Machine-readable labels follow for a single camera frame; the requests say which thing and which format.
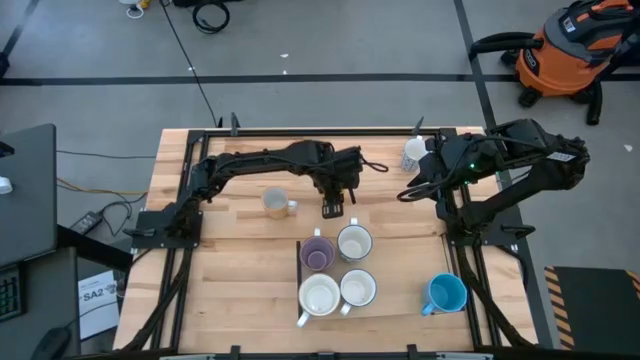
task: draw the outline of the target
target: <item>wooden tabletop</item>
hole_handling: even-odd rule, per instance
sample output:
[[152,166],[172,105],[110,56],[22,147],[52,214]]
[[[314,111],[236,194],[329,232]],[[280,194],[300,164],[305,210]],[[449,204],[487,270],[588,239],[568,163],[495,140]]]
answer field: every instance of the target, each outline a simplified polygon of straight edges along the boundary
[[[458,133],[481,132],[479,127]],[[164,130],[147,201],[148,210],[161,210],[175,201],[188,129]],[[216,137],[209,154],[278,149],[303,137]],[[380,352],[471,350],[464,311],[429,317],[420,315],[420,288],[437,273],[451,271],[444,224],[430,200],[401,203],[399,191],[415,174],[400,169],[406,137],[313,137],[330,141],[336,150],[360,145],[368,161],[389,166],[388,173],[368,167],[355,190],[357,204],[345,203],[345,216],[324,220],[322,197],[308,176],[286,172],[241,176],[231,180],[211,204],[203,203],[200,246],[194,252],[180,340],[181,353],[228,353],[231,345],[242,352]],[[297,200],[295,216],[268,218],[260,196],[265,188],[286,189]],[[473,200],[497,192],[495,178],[470,187]],[[319,227],[335,242],[338,232],[355,216],[374,237],[374,249],[358,267],[376,278],[378,296],[368,307],[353,309],[347,317],[331,314],[296,327],[296,243]],[[536,341],[518,263],[510,256],[484,247],[487,275],[494,300],[507,318],[531,341]],[[114,348],[128,343],[158,301],[166,250],[153,250],[137,262],[129,285]],[[176,256],[176,269],[181,254]],[[353,265],[336,260],[327,273],[339,281]],[[162,344],[168,345],[173,306],[165,317]],[[478,306],[483,343],[489,344],[487,321]]]

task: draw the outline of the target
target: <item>cup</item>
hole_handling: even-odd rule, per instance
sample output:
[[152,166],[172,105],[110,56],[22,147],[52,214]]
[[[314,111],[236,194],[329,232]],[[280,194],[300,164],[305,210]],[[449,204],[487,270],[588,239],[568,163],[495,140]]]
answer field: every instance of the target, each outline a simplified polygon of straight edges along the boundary
[[368,272],[355,269],[346,273],[340,280],[340,294],[344,305],[340,313],[346,316],[352,307],[362,307],[371,304],[376,297],[378,284]]
[[285,189],[270,187],[262,193],[262,206],[269,217],[282,219],[287,215],[295,215],[298,202],[289,200]]
[[340,256],[347,261],[364,259],[373,249],[373,237],[358,225],[358,219],[351,218],[350,225],[340,230],[338,234],[338,250]]
[[311,275],[300,285],[298,302],[304,311],[297,325],[303,327],[311,316],[329,315],[338,307],[340,287],[325,274]]
[[333,263],[336,249],[331,241],[320,236],[320,229],[313,231],[313,236],[302,243],[300,247],[300,261],[302,265],[313,271],[322,271]]
[[418,161],[427,155],[427,153],[428,151],[425,148],[424,141],[422,141],[422,136],[418,135],[407,141],[407,143],[404,144],[404,151],[402,152],[402,170],[406,172],[416,171],[419,167]]
[[431,315],[435,310],[456,312],[467,303],[467,288],[459,277],[442,273],[436,275],[422,289],[422,316]]

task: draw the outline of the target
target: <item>white mug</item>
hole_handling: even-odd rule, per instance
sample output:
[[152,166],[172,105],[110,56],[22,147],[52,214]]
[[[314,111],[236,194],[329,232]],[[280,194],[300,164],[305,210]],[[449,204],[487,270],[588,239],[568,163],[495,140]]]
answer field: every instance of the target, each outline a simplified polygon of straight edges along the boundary
[[422,136],[417,136],[407,141],[404,144],[404,151],[402,152],[402,170],[406,172],[416,171],[419,166],[419,161],[429,153],[424,146]]
[[340,287],[325,274],[311,275],[300,285],[298,301],[304,311],[297,325],[303,327],[311,316],[329,315],[338,307]]
[[373,249],[373,237],[358,219],[351,218],[350,225],[340,230],[338,234],[338,250],[340,256],[347,261],[364,259]]
[[282,219],[287,215],[295,215],[298,202],[289,200],[285,189],[270,187],[262,193],[262,206],[269,217]]
[[353,306],[362,307],[371,304],[377,291],[376,279],[371,274],[361,269],[349,271],[340,280],[340,293],[344,299],[340,313],[346,316]]

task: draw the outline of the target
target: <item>concrete floor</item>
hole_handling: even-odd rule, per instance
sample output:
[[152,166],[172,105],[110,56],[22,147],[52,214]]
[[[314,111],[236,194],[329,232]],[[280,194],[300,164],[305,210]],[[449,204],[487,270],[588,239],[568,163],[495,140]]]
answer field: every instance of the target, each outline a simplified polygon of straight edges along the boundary
[[[499,31],[535,31],[571,0],[462,0],[474,39]],[[0,2],[0,46],[24,25],[10,54],[5,79],[66,79],[63,85],[0,86],[0,130],[42,123],[58,127],[58,148],[113,155],[154,155],[163,128],[211,127],[213,120],[195,84],[171,84],[192,72],[156,1],[131,20],[116,0]],[[217,117],[236,112],[250,126],[485,126],[472,81],[246,83],[246,75],[471,74],[465,43],[450,0],[245,0],[230,3],[231,23],[218,35],[199,33],[191,14],[169,7],[171,20],[200,76]],[[482,55],[484,74],[508,70],[497,55]],[[621,72],[637,72],[622,69]],[[162,77],[158,84],[70,85],[77,78]],[[515,83],[486,84],[498,124],[520,117],[546,131],[587,141],[592,160],[583,182],[569,192],[537,195],[521,204],[540,286],[545,265],[624,268],[640,272],[635,200],[640,190],[640,85],[604,84],[602,124],[584,124],[586,108],[566,99],[544,99],[522,109]],[[627,151],[625,145],[634,147]],[[58,156],[58,175],[86,187],[144,190],[153,160]],[[59,222],[70,225],[109,195],[59,192]],[[121,221],[123,210],[108,216]],[[133,226],[135,219],[128,225]],[[93,236],[116,239],[100,227]],[[86,270],[89,275],[93,270]],[[550,306],[545,311],[551,317]],[[109,348],[109,338],[86,351]]]

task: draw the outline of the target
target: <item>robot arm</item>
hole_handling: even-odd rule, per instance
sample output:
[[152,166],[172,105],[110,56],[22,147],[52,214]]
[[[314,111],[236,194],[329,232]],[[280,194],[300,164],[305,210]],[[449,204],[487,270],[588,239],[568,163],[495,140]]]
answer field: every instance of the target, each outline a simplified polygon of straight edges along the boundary
[[420,174],[398,195],[400,201],[431,198],[440,202],[440,190],[496,172],[531,166],[527,177],[485,201],[471,201],[452,211],[438,206],[437,215],[465,231],[476,231],[496,214],[543,190],[568,190],[584,176],[589,154],[584,141],[546,133],[531,119],[516,120],[487,130],[486,135],[464,134],[442,143],[426,142],[430,151],[420,160]]
[[349,190],[351,201],[355,203],[353,189],[360,183],[363,164],[376,171],[388,171],[384,165],[368,163],[359,146],[335,151],[331,143],[315,140],[295,142],[281,150],[211,156],[193,167],[188,196],[180,199],[177,205],[168,205],[168,208],[175,206],[177,211],[167,233],[174,237],[187,236],[192,230],[190,219],[197,213],[200,202],[211,202],[233,177],[275,171],[310,176],[313,186],[324,196],[322,216],[326,219],[342,216],[342,191]]

